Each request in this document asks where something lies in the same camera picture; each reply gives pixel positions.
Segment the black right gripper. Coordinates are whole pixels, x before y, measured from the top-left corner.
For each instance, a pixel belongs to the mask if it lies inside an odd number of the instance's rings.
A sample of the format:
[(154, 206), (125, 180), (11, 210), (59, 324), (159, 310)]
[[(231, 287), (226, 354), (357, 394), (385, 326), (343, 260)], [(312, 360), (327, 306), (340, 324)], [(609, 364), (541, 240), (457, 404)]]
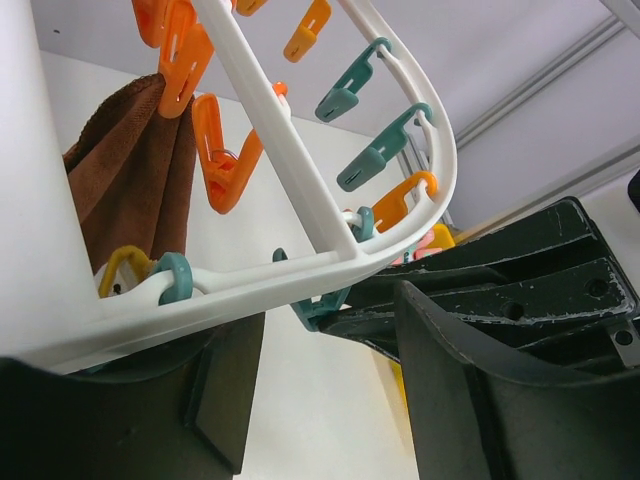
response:
[(619, 373), (610, 328), (639, 316), (639, 297), (575, 197), (433, 256), (389, 266), (352, 286), (320, 332), (392, 360), (394, 291), (407, 281), (450, 315), (501, 343), (580, 371)]

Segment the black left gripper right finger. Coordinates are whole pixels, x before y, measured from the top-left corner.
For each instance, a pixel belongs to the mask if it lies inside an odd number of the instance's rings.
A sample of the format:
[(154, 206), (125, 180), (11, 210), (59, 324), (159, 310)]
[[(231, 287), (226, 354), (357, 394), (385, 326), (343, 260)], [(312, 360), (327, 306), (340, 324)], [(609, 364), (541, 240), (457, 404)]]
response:
[(511, 348), (395, 287), (395, 330), (423, 479), (635, 479), (639, 373), (594, 375)]

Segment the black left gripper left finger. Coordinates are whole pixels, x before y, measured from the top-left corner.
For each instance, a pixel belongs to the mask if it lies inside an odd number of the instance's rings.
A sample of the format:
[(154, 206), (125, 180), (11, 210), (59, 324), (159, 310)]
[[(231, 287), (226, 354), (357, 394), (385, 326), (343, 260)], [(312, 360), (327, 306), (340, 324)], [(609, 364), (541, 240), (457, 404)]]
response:
[(264, 335), (256, 314), (60, 375), (1, 361), (5, 479), (230, 479)]

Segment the white round clip hanger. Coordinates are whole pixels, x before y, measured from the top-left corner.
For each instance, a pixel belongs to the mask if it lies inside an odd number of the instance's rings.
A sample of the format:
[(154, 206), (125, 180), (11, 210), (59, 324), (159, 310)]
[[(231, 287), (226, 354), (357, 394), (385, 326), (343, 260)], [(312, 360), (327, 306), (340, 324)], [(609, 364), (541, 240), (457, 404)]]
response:
[(428, 77), (368, 1), (343, 9), (368, 39), (388, 38), (385, 57), (407, 98), (429, 105), (421, 124), (438, 188), (422, 193), (396, 226), (357, 242), (227, 1), (195, 5), (243, 108), (304, 228), (310, 256), (247, 269), (195, 269), (196, 297), (159, 302), (168, 272), (100, 298), (57, 142), (32, 9), (1, 5), (1, 353), (68, 373), (198, 331), (337, 290), (376, 273), (443, 215), (457, 178), (457, 149)]

